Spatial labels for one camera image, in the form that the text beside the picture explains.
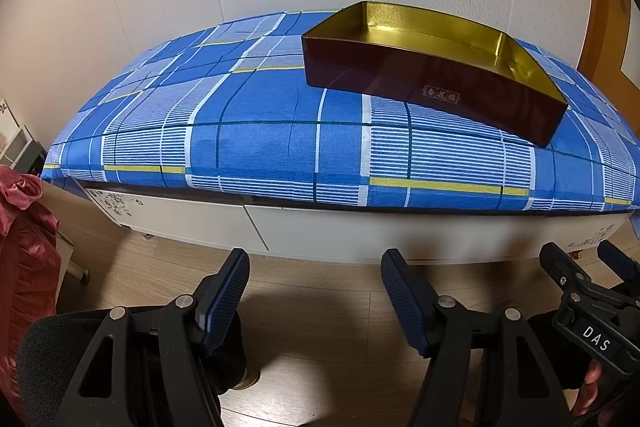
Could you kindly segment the person's right hand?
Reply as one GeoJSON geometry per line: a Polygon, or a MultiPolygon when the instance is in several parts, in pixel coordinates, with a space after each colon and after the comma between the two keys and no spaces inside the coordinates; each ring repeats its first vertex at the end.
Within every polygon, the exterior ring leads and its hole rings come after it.
{"type": "Polygon", "coordinates": [[[582,387],[580,387],[572,406],[573,417],[584,416],[596,410],[600,388],[605,383],[603,372],[604,368],[600,361],[592,360],[590,362],[582,387]]]}

